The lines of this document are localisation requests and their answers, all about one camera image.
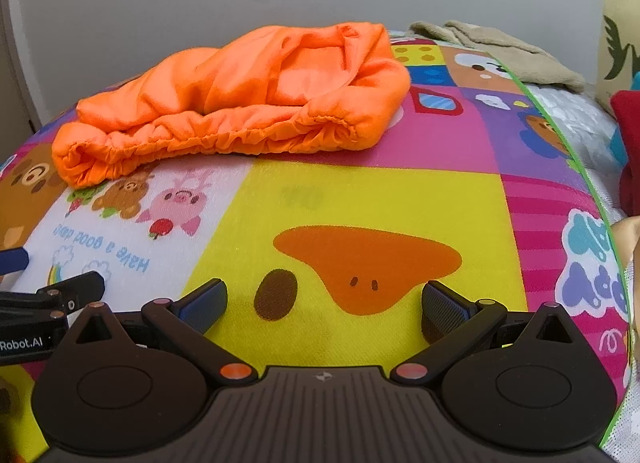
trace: folded beige cloth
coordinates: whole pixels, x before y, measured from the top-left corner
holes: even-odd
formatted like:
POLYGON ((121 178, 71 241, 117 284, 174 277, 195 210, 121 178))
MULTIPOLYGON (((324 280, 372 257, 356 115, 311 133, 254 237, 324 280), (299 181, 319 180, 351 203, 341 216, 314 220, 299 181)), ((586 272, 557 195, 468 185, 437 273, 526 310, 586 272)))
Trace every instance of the folded beige cloth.
POLYGON ((429 22, 414 22, 409 26, 409 32, 487 51, 506 65, 522 82, 562 84, 575 93, 584 91, 582 75, 563 66, 558 59, 542 48, 527 44, 499 29, 449 20, 444 27, 429 22))

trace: yellow dotted block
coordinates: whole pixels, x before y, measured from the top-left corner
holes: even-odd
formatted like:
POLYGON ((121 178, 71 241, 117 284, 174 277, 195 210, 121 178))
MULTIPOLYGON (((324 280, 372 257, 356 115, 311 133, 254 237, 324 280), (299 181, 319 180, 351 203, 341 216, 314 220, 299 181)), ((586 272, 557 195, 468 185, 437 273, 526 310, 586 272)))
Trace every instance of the yellow dotted block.
POLYGON ((394 56, 405 66, 443 66, 440 47, 429 44, 402 44, 393 46, 394 56))

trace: orange garment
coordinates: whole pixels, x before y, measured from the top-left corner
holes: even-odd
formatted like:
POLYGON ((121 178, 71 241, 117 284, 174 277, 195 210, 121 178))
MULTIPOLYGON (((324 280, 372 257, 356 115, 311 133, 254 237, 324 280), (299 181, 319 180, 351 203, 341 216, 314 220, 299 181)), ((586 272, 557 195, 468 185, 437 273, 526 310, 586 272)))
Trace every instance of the orange garment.
POLYGON ((181 154, 362 150, 408 89, 380 24, 269 26, 220 49, 181 51, 81 100, 52 156, 81 188, 181 154))

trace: cartoon pig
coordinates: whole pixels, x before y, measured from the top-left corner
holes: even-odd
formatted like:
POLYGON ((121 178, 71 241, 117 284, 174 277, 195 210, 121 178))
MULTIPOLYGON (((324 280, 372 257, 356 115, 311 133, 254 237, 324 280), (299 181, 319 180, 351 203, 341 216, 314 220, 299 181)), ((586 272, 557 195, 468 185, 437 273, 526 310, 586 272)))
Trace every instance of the cartoon pig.
POLYGON ((147 210, 139 215, 136 223, 153 220, 149 228, 149 237, 158 239, 169 234, 174 226, 180 226, 192 237, 200 226, 200 214, 207 204, 204 189, 213 170, 201 172, 187 171, 182 177, 174 179, 174 186, 160 192, 147 210))

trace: bed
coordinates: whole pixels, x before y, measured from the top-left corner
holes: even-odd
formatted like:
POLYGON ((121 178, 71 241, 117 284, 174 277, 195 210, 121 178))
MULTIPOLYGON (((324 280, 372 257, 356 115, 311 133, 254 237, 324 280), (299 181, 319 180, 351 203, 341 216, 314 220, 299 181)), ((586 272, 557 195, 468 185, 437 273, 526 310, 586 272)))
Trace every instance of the bed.
MULTIPOLYGON (((606 233, 607 220, 623 216, 620 168, 606 149, 614 124, 588 97, 529 86, 530 98, 482 52, 396 38, 394 54, 412 88, 380 143, 361 152, 179 157, 72 190, 50 164, 53 136, 76 117, 68 110, 2 166, 4 246, 24 245, 30 263, 0 289, 32 293, 98 271, 106 302, 130 311, 220 277, 233 291, 207 336, 258 371, 389 371, 425 347, 418 296, 430 279, 513 310, 556 300, 622 403, 606 450, 637 461, 632 306, 606 233), (572 249, 571 237, 591 246, 572 249), (437 262, 423 266, 424 258, 437 262), (576 270, 589 287, 604 284, 592 300, 574 289, 576 270), (373 297, 354 299, 349 292, 363 285, 373 297)), ((2 367, 0 377, 26 403, 41 371, 42 363, 2 367)), ((45 445, 28 407, 22 411, 9 423, 17 454, 30 462, 45 445)))

